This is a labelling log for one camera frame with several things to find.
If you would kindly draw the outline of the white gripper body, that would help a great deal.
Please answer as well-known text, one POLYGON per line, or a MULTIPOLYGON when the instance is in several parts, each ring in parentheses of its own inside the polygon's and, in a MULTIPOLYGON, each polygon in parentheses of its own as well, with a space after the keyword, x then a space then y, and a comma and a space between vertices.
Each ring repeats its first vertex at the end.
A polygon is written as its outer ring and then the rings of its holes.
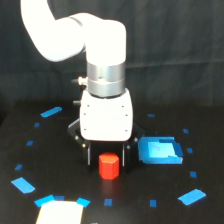
POLYGON ((81 145, 90 141, 137 143, 144 129, 133 121, 130 92, 114 98, 98 98, 87 90, 80 101, 79 118, 68 126, 69 134, 81 145))

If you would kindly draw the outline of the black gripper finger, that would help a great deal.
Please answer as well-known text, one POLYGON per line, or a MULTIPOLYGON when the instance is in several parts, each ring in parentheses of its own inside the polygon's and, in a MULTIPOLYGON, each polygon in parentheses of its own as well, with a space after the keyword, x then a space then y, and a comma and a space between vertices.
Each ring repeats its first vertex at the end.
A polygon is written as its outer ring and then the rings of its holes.
POLYGON ((92 162, 92 150, 91 146, 88 146, 85 152, 85 161, 86 161, 86 167, 88 170, 93 170, 94 168, 94 163, 92 162))
POLYGON ((122 149, 122 168, 128 173, 131 170, 131 148, 123 147, 122 149))

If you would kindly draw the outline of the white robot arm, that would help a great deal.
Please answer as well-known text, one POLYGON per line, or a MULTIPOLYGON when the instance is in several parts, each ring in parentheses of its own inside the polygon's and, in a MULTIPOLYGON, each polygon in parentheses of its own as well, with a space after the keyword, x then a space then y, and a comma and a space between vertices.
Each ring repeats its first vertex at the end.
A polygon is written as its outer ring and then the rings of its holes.
POLYGON ((144 130, 133 121, 133 106, 125 87, 126 28, 116 20, 78 13, 56 19, 47 0, 20 0, 23 24, 38 52, 51 62, 85 53, 87 75, 82 86, 79 118, 68 126, 81 145, 85 160, 92 161, 92 144, 122 145, 122 167, 131 168, 132 150, 144 130))

